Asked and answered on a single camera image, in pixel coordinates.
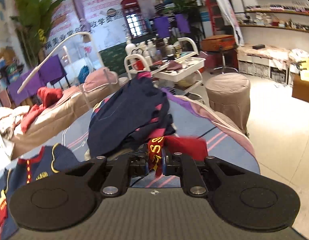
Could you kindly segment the white arc lamp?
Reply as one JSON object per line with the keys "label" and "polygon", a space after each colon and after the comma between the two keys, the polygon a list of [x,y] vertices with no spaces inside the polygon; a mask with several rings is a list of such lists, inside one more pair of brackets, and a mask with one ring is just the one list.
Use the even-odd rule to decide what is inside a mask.
{"label": "white arc lamp", "polygon": [[77,32],[61,41],[33,70],[9,85],[8,91],[16,105],[37,94],[44,86],[79,85],[83,67],[89,72],[104,67],[104,62],[89,32]]}

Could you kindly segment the red phone booth cabinet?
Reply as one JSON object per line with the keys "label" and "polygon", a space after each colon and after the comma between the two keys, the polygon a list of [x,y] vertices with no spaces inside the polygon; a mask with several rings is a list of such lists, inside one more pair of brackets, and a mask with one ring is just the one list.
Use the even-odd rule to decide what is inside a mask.
{"label": "red phone booth cabinet", "polygon": [[120,4],[131,37],[136,38],[148,34],[138,0],[122,0]]}

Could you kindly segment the navy red striped shirt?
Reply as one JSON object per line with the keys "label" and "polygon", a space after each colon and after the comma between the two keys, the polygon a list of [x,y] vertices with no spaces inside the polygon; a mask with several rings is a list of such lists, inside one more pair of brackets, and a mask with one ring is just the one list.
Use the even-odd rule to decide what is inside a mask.
{"label": "navy red striped shirt", "polygon": [[[165,147],[172,153],[185,153],[198,161],[203,161],[208,156],[206,142],[203,139],[174,136],[153,138],[135,153],[140,154],[148,162],[149,169],[154,170],[158,177],[163,173]],[[8,210],[8,201],[18,188],[80,164],[69,148],[55,144],[42,146],[37,155],[30,159],[20,158],[14,168],[4,169],[0,177],[0,239],[8,239],[17,231],[17,225]]]}

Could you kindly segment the white trolley cart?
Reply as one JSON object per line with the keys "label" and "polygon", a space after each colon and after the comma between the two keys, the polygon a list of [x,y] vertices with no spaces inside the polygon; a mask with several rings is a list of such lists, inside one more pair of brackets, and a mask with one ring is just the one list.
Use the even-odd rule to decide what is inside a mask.
{"label": "white trolley cart", "polygon": [[195,81],[185,88],[185,94],[202,86],[203,76],[200,69],[204,67],[205,59],[199,57],[197,45],[191,38],[181,37],[177,40],[179,43],[187,42],[191,44],[192,51],[186,51],[174,60],[162,60],[154,64],[150,64],[150,56],[143,56],[138,53],[131,53],[126,56],[124,58],[124,67],[128,78],[131,80],[133,75],[148,72],[151,77],[174,85],[180,81],[190,80],[191,77],[195,77]]}

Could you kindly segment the pink pillow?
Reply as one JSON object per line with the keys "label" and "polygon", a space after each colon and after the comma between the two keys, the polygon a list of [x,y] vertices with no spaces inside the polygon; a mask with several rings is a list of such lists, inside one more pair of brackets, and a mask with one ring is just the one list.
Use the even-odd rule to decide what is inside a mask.
{"label": "pink pillow", "polygon": [[83,84],[85,92],[91,92],[98,88],[108,86],[109,84],[118,83],[118,74],[110,71],[107,67],[101,67],[94,72],[90,73]]}

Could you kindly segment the red cloth on bed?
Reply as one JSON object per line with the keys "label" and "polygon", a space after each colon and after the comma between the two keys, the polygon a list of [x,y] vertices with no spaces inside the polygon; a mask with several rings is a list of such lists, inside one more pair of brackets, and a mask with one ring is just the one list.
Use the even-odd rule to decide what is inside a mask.
{"label": "red cloth on bed", "polygon": [[35,104],[21,121],[21,131],[26,133],[30,125],[35,119],[47,108],[57,103],[63,96],[62,89],[41,87],[37,91],[37,96],[41,100],[41,104]]}

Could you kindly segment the brown swivel stool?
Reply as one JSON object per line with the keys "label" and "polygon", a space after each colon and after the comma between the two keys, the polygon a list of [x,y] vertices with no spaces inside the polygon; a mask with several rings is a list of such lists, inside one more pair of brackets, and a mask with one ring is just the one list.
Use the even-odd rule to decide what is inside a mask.
{"label": "brown swivel stool", "polygon": [[213,68],[210,74],[238,73],[237,68],[227,66],[225,62],[225,54],[236,48],[237,44],[234,35],[213,35],[203,39],[201,49],[210,53],[219,53],[222,59],[222,64]]}

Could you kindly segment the beige massage bed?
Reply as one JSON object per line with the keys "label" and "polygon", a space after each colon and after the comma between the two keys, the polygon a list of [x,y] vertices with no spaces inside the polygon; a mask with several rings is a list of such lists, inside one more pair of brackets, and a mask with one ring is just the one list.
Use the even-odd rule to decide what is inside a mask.
{"label": "beige massage bed", "polygon": [[16,126],[11,139],[14,143],[12,159],[20,157],[56,136],[105,97],[116,92],[126,81],[127,79],[122,77],[116,83],[104,84],[92,90],[71,89],[73,92],[71,96],[45,109],[26,132],[22,131],[21,125]]}

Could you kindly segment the low white bench cabinet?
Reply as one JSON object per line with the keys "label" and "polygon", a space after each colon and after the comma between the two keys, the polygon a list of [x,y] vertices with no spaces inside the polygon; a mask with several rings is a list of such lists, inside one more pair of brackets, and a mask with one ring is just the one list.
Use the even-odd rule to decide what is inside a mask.
{"label": "low white bench cabinet", "polygon": [[309,53],[302,49],[285,49],[265,46],[256,49],[246,44],[236,49],[239,71],[243,74],[264,77],[293,85],[293,75],[305,71],[309,81]]}

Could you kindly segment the purple drape cloth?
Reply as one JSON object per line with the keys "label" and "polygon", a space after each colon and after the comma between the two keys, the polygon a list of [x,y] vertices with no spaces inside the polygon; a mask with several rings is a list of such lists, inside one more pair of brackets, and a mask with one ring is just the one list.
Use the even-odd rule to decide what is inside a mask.
{"label": "purple drape cloth", "polygon": [[47,62],[27,83],[22,92],[18,94],[18,89],[30,73],[31,70],[22,74],[8,86],[8,92],[16,106],[19,106],[21,102],[27,98],[36,95],[38,89],[41,87],[46,87],[47,83],[54,85],[67,75],[63,65],[61,64],[59,56],[54,55],[47,60]]}

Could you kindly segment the round pink covered stool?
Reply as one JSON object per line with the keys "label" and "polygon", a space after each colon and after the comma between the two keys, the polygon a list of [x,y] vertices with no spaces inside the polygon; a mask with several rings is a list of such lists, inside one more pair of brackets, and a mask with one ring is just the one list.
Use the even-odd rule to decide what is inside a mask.
{"label": "round pink covered stool", "polygon": [[250,114],[250,80],[242,74],[226,73],[213,76],[205,83],[210,107],[226,115],[247,135]]}

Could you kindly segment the large green plant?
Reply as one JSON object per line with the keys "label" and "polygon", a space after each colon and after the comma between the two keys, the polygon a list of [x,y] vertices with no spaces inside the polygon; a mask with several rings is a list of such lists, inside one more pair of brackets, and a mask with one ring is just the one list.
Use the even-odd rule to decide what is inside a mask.
{"label": "large green plant", "polygon": [[17,15],[10,16],[16,27],[26,64],[33,68],[48,42],[53,28],[53,14],[66,0],[14,0]]}

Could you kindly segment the dark navy pink garment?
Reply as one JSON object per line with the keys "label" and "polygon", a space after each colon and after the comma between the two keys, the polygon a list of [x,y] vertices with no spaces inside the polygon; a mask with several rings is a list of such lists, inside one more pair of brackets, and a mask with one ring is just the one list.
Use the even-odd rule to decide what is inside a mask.
{"label": "dark navy pink garment", "polygon": [[91,158],[136,150],[150,139],[173,135],[167,94],[155,87],[149,72],[133,79],[93,110],[87,144]]}

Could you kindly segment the wall shelves with bottles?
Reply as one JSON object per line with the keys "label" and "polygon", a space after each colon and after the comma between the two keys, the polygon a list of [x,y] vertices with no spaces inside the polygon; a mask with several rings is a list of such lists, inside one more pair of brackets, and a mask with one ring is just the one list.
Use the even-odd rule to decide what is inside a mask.
{"label": "wall shelves with bottles", "polygon": [[309,33],[309,0],[240,0],[237,18],[242,27]]}

